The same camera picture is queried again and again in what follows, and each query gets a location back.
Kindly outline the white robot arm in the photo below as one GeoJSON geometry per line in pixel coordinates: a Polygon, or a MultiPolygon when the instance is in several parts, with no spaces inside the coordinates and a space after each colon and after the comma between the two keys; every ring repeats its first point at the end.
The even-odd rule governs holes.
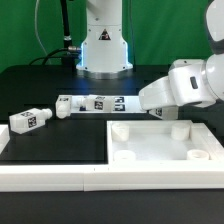
{"type": "MultiPolygon", "coordinates": [[[[86,0],[87,35],[81,44],[78,74],[95,79],[117,79],[134,69],[131,50],[122,34],[122,0],[86,0]]],[[[144,110],[172,106],[209,107],[224,101],[224,0],[211,0],[205,27],[212,55],[179,59],[168,75],[142,88],[144,110]]]]}

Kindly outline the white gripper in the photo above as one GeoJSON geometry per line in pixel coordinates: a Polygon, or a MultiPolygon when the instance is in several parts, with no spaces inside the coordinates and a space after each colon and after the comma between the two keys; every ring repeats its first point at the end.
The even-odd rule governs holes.
{"type": "Polygon", "coordinates": [[[147,85],[139,91],[139,102],[143,110],[175,106],[176,102],[167,76],[147,85]]]}

